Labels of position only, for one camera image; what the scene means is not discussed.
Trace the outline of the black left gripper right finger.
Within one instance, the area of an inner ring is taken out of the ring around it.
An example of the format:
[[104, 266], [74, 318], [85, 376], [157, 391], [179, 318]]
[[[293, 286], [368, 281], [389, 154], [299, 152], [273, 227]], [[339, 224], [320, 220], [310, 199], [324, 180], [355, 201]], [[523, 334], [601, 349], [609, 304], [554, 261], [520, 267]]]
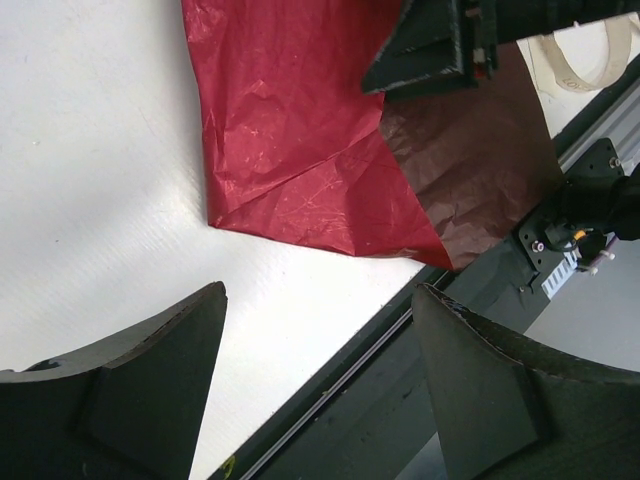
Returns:
[[637, 372], [541, 344], [428, 284], [412, 312], [449, 478], [638, 478]]

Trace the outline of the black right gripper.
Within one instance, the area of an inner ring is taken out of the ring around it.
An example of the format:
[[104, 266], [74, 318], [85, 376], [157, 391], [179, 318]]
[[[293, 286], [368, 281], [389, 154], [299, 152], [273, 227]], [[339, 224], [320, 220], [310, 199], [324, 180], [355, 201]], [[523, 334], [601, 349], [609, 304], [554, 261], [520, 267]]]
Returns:
[[626, 0], [405, 1], [361, 90], [435, 95], [471, 88], [473, 78], [498, 69], [502, 44], [638, 10], [637, 1]]

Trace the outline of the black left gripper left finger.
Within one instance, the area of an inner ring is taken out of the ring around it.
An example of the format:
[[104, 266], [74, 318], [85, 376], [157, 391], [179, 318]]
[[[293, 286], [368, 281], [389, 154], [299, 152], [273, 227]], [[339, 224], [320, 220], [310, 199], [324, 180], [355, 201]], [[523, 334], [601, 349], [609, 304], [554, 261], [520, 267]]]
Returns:
[[2, 478], [188, 478], [227, 305], [214, 282], [85, 347], [2, 371]]

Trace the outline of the dark red wrapping paper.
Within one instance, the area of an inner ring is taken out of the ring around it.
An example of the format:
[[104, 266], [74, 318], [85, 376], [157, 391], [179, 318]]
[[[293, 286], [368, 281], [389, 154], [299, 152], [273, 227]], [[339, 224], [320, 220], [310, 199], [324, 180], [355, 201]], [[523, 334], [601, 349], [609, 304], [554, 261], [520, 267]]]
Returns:
[[186, 1], [215, 228], [447, 270], [562, 181], [519, 48], [476, 89], [388, 102], [360, 82], [397, 1]]

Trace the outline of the cream printed ribbon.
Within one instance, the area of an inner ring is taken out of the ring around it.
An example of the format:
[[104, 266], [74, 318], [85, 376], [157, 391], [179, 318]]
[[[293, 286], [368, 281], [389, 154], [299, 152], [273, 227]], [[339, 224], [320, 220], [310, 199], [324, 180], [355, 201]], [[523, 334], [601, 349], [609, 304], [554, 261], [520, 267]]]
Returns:
[[536, 90], [550, 97], [599, 92], [621, 79], [639, 53], [636, 13], [576, 24], [518, 42]]

